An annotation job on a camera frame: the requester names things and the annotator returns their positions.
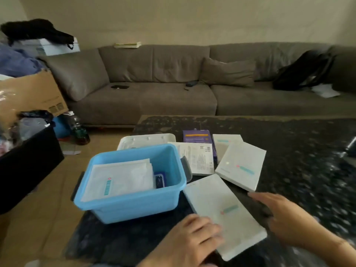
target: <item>gray couch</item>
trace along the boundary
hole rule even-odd
[[[256,60],[256,70],[276,73],[309,49],[336,55],[327,82],[342,92],[321,98],[309,90],[277,91],[270,81],[253,87],[185,83],[199,78],[205,57],[221,62]],[[42,58],[86,125],[135,125],[141,115],[342,115],[356,113],[356,48],[316,43],[243,43],[213,46],[112,46]],[[115,84],[128,89],[113,89]]]

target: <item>person's left hand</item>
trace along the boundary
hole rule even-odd
[[[208,217],[188,215],[137,267],[197,267],[224,239]]]

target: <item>wall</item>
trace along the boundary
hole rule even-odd
[[[19,0],[0,0],[0,24],[7,21],[25,21],[27,16]]]
[[[20,0],[81,48],[114,42],[339,42],[354,0]],[[356,36],[347,38],[352,44]]]

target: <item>coffee table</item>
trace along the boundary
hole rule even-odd
[[[340,158],[356,135],[353,118],[143,116],[133,134],[173,133],[208,129],[211,134],[241,134],[244,141],[267,150],[257,191],[280,193],[314,215],[336,234],[353,241],[356,235],[356,170]],[[261,206],[246,192],[230,189],[261,223]],[[65,255],[95,262],[135,266],[167,232],[192,210],[183,193],[169,212],[110,225],[86,212]],[[299,266],[303,252],[279,245],[272,234],[229,262],[213,253],[207,262],[218,266]]]

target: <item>floor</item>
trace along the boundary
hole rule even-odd
[[[0,215],[0,266],[24,267],[40,259],[41,267],[84,267],[89,264],[65,260],[62,251],[82,217],[70,196],[91,157],[116,150],[120,139],[132,129],[96,129],[81,153],[66,156],[36,192],[9,213]]]

